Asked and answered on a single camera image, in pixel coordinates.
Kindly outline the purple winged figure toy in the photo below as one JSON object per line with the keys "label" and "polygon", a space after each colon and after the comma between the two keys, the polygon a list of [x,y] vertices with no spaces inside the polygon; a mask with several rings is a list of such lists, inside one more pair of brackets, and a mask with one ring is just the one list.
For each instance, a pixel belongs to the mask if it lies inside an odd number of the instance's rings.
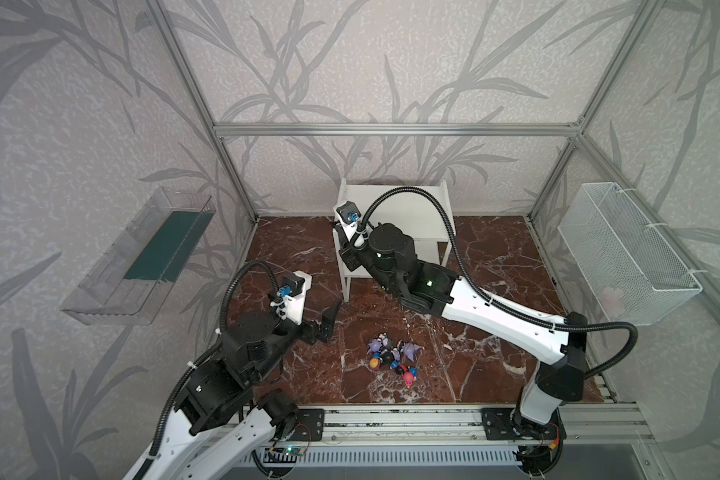
{"label": "purple winged figure toy", "polygon": [[413,342],[400,342],[397,345],[397,351],[400,353],[400,358],[407,359],[409,362],[415,362],[417,354],[422,349],[421,345]]}

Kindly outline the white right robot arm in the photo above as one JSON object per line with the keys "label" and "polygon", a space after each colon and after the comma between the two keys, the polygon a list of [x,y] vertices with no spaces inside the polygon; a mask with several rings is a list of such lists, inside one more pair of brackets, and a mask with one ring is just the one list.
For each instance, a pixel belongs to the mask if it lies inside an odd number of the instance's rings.
{"label": "white right robot arm", "polygon": [[[457,270],[420,259],[413,238],[395,224],[370,223],[385,201],[403,194],[430,202],[449,242],[456,241],[447,211],[431,193],[420,187],[394,187],[367,210],[351,201],[335,206],[334,229],[342,262],[351,270],[364,268],[386,294],[409,310],[485,331],[532,354],[536,359],[534,376],[522,388],[507,429],[520,438],[533,439],[560,433],[561,425],[554,418],[560,406],[580,401],[588,379],[631,353],[639,338],[637,327],[623,321],[591,324],[577,312],[547,314],[507,300],[483,289],[460,255],[455,257]],[[589,366],[588,334],[613,330],[626,332],[625,344],[608,360]]]}

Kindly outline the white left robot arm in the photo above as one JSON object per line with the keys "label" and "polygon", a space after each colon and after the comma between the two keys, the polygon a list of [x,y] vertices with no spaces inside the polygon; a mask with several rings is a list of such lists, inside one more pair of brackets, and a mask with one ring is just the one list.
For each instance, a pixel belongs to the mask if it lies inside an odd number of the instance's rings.
{"label": "white left robot arm", "polygon": [[[271,291],[264,310],[228,320],[234,293],[254,268],[267,275]],[[287,272],[277,279],[261,260],[245,263],[222,296],[217,341],[189,362],[159,415],[149,448],[127,473],[129,479],[220,479],[258,448],[291,437],[300,409],[283,390],[254,398],[294,343],[327,343],[342,304],[326,308],[320,321],[304,317],[310,275]]]}

